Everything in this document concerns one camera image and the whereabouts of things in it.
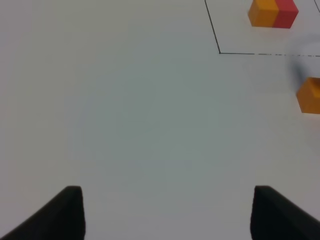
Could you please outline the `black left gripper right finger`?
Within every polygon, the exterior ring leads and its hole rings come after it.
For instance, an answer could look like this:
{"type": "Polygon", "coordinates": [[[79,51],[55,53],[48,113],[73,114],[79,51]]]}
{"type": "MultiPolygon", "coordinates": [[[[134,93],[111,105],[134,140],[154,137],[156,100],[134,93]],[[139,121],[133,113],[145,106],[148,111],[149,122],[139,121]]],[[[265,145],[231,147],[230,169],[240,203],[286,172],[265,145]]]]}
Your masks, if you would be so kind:
{"type": "Polygon", "coordinates": [[[318,240],[320,221],[274,188],[254,188],[250,217],[253,240],[318,240]]]}

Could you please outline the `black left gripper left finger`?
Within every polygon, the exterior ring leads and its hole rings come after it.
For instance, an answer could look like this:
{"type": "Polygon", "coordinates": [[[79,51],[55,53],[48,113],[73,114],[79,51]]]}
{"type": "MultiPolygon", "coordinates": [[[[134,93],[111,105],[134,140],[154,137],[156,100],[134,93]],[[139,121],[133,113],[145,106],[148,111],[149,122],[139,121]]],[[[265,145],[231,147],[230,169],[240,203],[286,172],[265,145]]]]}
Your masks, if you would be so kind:
{"type": "Polygon", "coordinates": [[[67,186],[2,240],[83,240],[86,219],[83,191],[67,186]]]}

